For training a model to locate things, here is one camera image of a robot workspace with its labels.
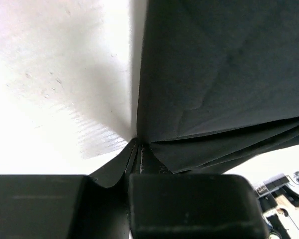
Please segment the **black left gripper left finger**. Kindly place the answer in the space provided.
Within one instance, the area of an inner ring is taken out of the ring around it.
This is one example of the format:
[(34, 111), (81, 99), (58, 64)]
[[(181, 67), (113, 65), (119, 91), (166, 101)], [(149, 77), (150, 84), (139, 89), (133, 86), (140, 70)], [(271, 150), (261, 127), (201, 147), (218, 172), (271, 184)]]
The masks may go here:
[(0, 175), (0, 239), (127, 239), (132, 139), (90, 175)]

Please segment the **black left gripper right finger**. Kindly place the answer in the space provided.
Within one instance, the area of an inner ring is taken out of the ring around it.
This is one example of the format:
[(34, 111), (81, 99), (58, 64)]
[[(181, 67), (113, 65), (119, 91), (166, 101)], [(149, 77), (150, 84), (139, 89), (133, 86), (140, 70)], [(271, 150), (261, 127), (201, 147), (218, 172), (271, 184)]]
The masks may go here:
[(254, 189), (232, 174), (173, 174), (141, 146), (128, 182), (135, 239), (265, 239)]

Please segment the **black trousers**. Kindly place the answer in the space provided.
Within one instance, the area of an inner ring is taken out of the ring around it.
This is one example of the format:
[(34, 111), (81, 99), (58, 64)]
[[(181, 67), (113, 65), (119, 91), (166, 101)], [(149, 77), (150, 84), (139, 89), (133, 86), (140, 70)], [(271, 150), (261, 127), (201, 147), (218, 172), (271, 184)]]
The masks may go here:
[(137, 136), (174, 173), (299, 145), (299, 0), (150, 0)]

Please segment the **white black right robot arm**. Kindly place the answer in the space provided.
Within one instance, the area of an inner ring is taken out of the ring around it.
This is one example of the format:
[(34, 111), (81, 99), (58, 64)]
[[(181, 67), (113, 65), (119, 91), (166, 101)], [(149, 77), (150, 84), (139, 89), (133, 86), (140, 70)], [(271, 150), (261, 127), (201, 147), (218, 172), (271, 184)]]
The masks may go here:
[(299, 170), (254, 185), (270, 239), (299, 239)]

